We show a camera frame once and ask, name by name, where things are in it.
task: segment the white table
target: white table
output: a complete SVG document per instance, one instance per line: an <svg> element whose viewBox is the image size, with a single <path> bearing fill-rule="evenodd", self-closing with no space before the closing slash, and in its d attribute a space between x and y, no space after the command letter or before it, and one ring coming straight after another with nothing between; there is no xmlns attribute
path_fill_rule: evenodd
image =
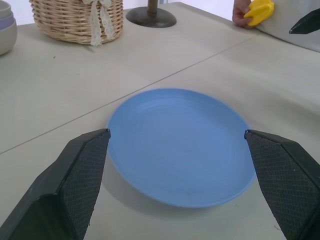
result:
<svg viewBox="0 0 320 240"><path fill-rule="evenodd" d="M0 57L0 224L67 142L105 128L115 108L148 89L218 98L253 129L299 142L320 159L320 54L195 8L163 6L178 24L125 21L123 36L93 48L18 28ZM130 187L107 159L87 240L284 240L258 182L209 209L167 206Z"/></svg>

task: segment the yellow toy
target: yellow toy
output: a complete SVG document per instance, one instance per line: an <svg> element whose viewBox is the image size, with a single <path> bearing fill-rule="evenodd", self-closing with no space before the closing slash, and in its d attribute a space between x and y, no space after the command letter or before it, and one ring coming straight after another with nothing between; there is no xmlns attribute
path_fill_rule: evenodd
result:
<svg viewBox="0 0 320 240"><path fill-rule="evenodd" d="M256 26L272 15L275 4L271 0L254 0L250 3L249 9L250 11L244 17L252 18L252 21L248 23L249 26Z"/></svg>

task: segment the ribbon bow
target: ribbon bow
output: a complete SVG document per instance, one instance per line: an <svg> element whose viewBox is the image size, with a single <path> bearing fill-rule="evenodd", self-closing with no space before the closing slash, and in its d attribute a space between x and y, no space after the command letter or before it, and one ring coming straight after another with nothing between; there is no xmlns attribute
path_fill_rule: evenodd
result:
<svg viewBox="0 0 320 240"><path fill-rule="evenodd" d="M112 24L110 15L108 13L108 8L111 6L111 0L82 0L84 4L91 5L90 13L90 27L91 27L91 45L99 46L101 45L101 35L102 31L100 28L100 20L98 16L97 4L101 3L100 18L102 26L106 34L106 39L111 39L115 35L115 29Z"/></svg>

